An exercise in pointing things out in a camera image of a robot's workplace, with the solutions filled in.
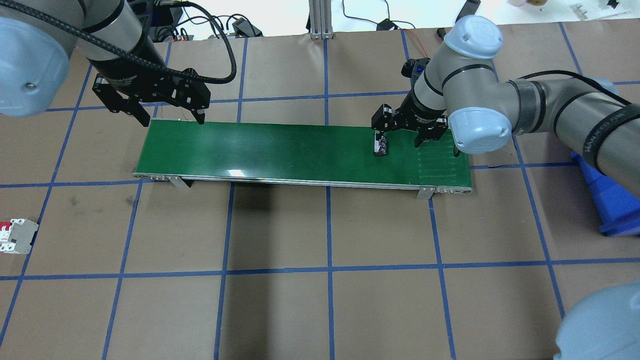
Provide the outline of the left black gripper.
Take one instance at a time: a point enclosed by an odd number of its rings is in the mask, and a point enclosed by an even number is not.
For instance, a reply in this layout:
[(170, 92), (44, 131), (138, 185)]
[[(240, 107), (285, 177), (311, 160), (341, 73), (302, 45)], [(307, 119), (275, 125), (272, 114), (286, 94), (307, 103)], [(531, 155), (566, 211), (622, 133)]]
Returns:
[(109, 111), (128, 112), (145, 128), (151, 116), (141, 103), (160, 101), (182, 107), (192, 111), (195, 121), (203, 125), (211, 99), (210, 89), (203, 82), (141, 67), (98, 69), (92, 91)]

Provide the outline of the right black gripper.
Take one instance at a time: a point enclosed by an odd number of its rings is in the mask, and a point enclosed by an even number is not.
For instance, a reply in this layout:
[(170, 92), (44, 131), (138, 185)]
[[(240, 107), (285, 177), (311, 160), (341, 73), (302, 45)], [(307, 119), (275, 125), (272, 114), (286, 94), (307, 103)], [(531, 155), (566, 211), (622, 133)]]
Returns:
[(382, 104), (371, 117), (371, 129), (374, 130), (374, 149), (382, 149), (385, 144), (385, 133), (397, 130), (417, 132), (414, 148), (420, 148), (431, 137), (441, 137), (449, 129), (446, 117), (428, 118), (416, 114), (409, 108), (393, 109)]

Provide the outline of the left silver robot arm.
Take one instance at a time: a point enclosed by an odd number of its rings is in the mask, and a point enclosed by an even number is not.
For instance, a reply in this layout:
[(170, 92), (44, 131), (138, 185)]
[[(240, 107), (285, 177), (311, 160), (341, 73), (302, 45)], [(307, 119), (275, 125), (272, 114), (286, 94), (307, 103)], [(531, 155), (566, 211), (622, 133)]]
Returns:
[[(19, 0), (126, 53), (164, 68), (165, 61), (126, 0)], [(203, 82), (150, 69), (1, 2), (1, 113), (30, 117), (45, 112), (80, 52), (97, 71), (93, 92), (113, 113), (150, 123), (143, 103), (164, 101), (205, 121), (210, 90)]]

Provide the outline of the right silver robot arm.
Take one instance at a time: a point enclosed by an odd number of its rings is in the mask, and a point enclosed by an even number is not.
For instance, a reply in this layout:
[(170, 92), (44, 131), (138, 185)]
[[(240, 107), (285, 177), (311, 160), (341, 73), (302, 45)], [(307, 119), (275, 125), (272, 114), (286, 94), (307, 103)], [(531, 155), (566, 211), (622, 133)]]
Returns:
[(565, 313), (639, 279), (639, 238), (606, 237), (551, 133), (472, 155), (472, 194), (334, 190), (336, 360), (550, 360)]

